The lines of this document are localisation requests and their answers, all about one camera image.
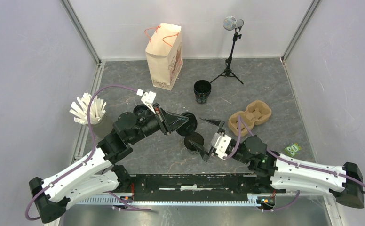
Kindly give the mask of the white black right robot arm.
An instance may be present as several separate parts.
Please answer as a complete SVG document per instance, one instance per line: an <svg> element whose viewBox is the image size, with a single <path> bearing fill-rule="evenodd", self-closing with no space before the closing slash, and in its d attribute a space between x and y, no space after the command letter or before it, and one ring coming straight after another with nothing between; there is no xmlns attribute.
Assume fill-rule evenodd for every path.
<svg viewBox="0 0 365 226"><path fill-rule="evenodd" d="M211 156L222 160L234 159L248 165L255 175L255 187L258 191L305 191L321 195L331 195L343 206L364 208L365 183L359 167L351 162L342 166L322 165L295 159L282 153L270 150L261 139L250 134L241 140L242 132L237 139L228 136L221 120L206 120L219 127L210 142L210 149L195 139L187 141L204 161Z"/></svg>

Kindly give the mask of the black cup lid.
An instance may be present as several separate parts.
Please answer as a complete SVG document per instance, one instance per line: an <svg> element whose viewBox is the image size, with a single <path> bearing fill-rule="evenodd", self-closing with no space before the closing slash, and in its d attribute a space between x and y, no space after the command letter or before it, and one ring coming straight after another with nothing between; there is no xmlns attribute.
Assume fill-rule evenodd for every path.
<svg viewBox="0 0 365 226"><path fill-rule="evenodd" d="M177 134L186 137L193 134L198 126L196 116L193 113L185 112L182 116L187 117L188 122L184 123L179 129L176 130Z"/></svg>

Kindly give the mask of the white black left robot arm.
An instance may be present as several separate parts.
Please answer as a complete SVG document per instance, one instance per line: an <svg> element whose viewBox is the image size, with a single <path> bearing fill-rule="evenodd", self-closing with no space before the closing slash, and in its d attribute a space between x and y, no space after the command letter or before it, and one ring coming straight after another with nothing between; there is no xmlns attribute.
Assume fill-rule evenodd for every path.
<svg viewBox="0 0 365 226"><path fill-rule="evenodd" d="M29 181L33 200L42 223L60 218L70 207L92 195L117 189L127 191L131 179L117 162L132 152L131 145L157 131L169 135L176 131L185 137L197 128L196 116L190 112L170 113L155 103L153 109L144 104L133 112L122 113L105 136L83 158L55 175Z"/></svg>

